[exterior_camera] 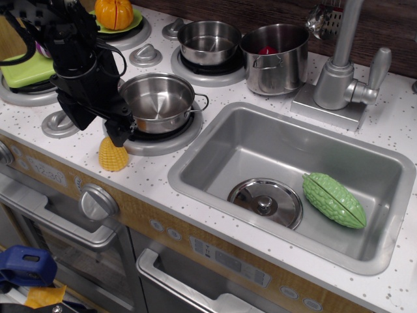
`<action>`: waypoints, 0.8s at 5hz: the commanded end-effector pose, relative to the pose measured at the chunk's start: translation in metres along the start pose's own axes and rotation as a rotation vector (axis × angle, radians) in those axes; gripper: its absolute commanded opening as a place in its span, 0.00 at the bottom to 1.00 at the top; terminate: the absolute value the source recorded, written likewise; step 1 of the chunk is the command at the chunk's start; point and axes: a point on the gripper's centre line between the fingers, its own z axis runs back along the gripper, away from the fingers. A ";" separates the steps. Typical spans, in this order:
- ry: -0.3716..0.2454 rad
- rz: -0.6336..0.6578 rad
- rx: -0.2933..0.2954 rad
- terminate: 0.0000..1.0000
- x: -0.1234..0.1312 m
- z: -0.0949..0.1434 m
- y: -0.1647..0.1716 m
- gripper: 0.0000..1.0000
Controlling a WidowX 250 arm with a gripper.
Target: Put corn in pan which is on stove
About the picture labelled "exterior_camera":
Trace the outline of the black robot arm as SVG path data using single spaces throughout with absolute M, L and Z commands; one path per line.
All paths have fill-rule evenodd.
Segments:
M 51 55 L 63 111 L 80 130 L 96 117 L 105 119 L 114 146 L 122 147 L 136 122 L 118 84 L 124 72 L 113 57 L 119 50 L 98 38 L 96 18 L 79 1 L 2 1 L 1 15 L 24 41 L 24 56 L 2 61 L 11 66 L 29 60 L 40 44 Z

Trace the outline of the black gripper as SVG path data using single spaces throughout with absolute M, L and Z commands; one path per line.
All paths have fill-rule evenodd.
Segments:
M 122 147 L 134 133 L 136 122 L 118 91 L 120 77 L 114 53 L 117 48 L 52 48 L 58 101 L 80 130 L 96 117 L 104 126 L 115 147 Z

